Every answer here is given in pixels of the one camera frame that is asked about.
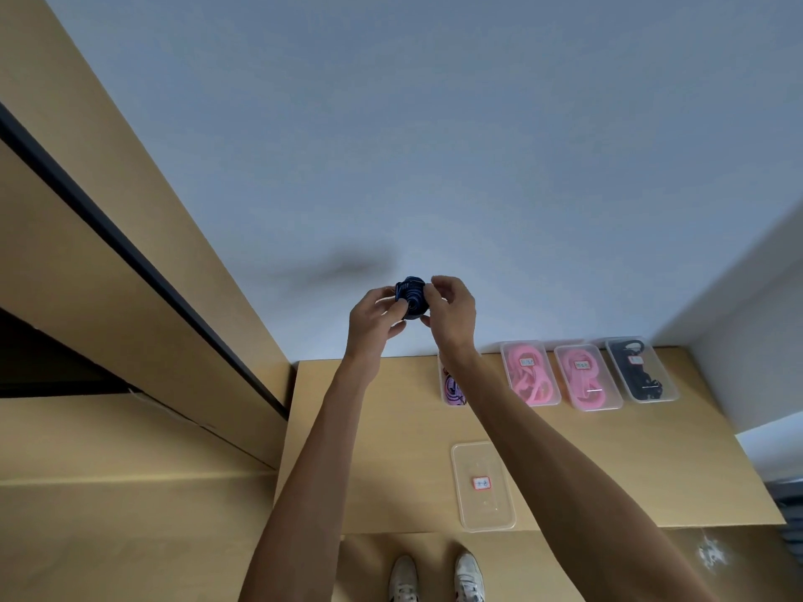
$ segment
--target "hand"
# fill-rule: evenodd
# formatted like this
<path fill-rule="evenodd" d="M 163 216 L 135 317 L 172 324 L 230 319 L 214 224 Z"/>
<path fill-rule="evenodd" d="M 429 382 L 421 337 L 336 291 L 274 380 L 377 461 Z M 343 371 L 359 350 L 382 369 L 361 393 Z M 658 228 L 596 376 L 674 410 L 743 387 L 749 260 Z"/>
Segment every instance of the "hand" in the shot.
<path fill-rule="evenodd" d="M 372 289 L 348 316 L 348 342 L 344 361 L 366 369 L 370 380 L 379 372 L 379 358 L 386 342 L 404 331 L 407 300 L 394 299 L 392 286 Z"/>
<path fill-rule="evenodd" d="M 430 304 L 430 316 L 422 316 L 421 321 L 432 330 L 441 361 L 454 369 L 458 361 L 476 354 L 474 296 L 457 277 L 433 277 L 432 283 L 424 286 L 424 297 Z"/>

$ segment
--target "forearm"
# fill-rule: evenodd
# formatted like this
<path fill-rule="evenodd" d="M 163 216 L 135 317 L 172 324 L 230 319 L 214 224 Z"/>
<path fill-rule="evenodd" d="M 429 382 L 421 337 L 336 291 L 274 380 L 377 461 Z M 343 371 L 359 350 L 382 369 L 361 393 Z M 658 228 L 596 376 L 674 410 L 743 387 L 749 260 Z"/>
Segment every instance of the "forearm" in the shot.
<path fill-rule="evenodd" d="M 338 368 L 259 540 L 240 602 L 330 600 L 365 372 L 348 359 Z"/>
<path fill-rule="evenodd" d="M 587 600 L 710 600 L 637 503 L 515 395 L 476 352 L 449 369 Z"/>

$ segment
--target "blue cable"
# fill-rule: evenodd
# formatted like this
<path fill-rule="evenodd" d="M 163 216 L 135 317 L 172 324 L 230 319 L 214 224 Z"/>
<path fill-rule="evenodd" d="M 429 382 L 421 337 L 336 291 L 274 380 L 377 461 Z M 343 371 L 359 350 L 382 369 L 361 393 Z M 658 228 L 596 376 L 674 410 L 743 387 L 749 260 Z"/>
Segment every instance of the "blue cable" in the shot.
<path fill-rule="evenodd" d="M 424 298 L 424 280 L 418 277 L 407 277 L 404 281 L 396 283 L 396 301 L 407 300 L 407 314 L 405 319 L 418 319 L 430 309 Z"/>

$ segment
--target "floor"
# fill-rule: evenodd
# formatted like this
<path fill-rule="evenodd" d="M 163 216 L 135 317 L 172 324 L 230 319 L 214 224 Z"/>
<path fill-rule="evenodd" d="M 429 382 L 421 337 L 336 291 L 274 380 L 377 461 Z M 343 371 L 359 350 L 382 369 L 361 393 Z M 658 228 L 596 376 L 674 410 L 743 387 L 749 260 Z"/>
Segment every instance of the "floor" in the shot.
<path fill-rule="evenodd" d="M 218 602 L 237 598 L 273 477 L 0 488 L 0 599 Z M 81 513 L 66 512 L 80 506 Z M 723 601 L 803 599 L 771 526 L 668 531 Z M 417 561 L 423 602 L 454 599 L 451 566 L 475 553 L 488 600 L 580 600 L 538 532 L 346 536 L 333 600 L 386 599 L 394 559 Z"/>

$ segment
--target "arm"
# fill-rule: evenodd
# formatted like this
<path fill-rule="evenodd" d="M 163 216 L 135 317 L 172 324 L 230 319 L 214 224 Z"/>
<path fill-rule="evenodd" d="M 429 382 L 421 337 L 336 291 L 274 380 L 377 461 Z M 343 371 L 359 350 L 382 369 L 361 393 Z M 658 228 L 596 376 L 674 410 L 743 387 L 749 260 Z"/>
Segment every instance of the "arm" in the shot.
<path fill-rule="evenodd" d="M 363 395 L 407 301 L 369 291 L 348 323 L 346 353 L 248 566 L 239 602 L 332 598 L 346 485 Z"/>
<path fill-rule="evenodd" d="M 456 278 L 425 287 L 424 320 L 552 552 L 587 600 L 715 598 L 636 502 L 529 408 L 474 348 L 474 298 Z"/>

